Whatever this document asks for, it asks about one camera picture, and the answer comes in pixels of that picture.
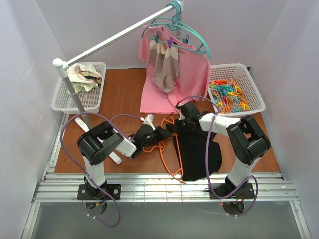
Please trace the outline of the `black underwear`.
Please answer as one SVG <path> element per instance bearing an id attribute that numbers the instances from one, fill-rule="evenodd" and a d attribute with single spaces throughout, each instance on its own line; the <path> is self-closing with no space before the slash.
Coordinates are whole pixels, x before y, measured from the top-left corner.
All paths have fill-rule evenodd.
<path id="1" fill-rule="evenodd" d="M 184 181 L 196 181 L 206 177 L 205 152 L 208 132 L 195 131 L 178 134 L 178 143 L 183 164 Z M 210 174 L 219 171 L 222 164 L 222 154 L 219 143 L 213 141 L 216 133 L 211 133 L 208 150 L 208 171 Z"/>

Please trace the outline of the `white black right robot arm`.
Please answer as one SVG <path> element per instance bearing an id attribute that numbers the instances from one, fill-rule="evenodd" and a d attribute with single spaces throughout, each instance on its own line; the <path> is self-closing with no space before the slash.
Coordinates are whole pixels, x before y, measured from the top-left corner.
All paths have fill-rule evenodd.
<path id="1" fill-rule="evenodd" d="M 252 115 L 243 118 L 229 118 L 220 113 L 200 112 L 193 102 L 175 106 L 180 110 L 182 129 L 197 129 L 207 132 L 205 146 L 205 171 L 210 193 L 217 199 L 227 199 L 242 194 L 244 185 L 251 177 L 257 162 L 271 148 L 271 143 Z M 236 159 L 225 182 L 212 187 L 209 173 L 209 144 L 211 134 L 221 134 L 229 138 Z"/>

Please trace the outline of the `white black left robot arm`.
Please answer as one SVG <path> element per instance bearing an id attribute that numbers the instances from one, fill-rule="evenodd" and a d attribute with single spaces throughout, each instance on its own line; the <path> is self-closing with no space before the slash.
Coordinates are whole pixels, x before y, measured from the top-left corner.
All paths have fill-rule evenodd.
<path id="1" fill-rule="evenodd" d="M 111 153 L 117 151 L 129 159 L 134 159 L 141 155 L 143 149 L 171 137 L 172 132 L 148 123 L 143 124 L 130 136 L 132 140 L 125 138 L 109 122 L 104 121 L 78 138 L 77 146 L 85 162 L 84 185 L 88 199 L 105 199 L 107 196 L 104 192 L 116 200 L 120 198 L 119 194 L 114 194 L 114 189 L 120 190 L 120 185 L 108 185 L 104 176 L 104 160 Z"/>

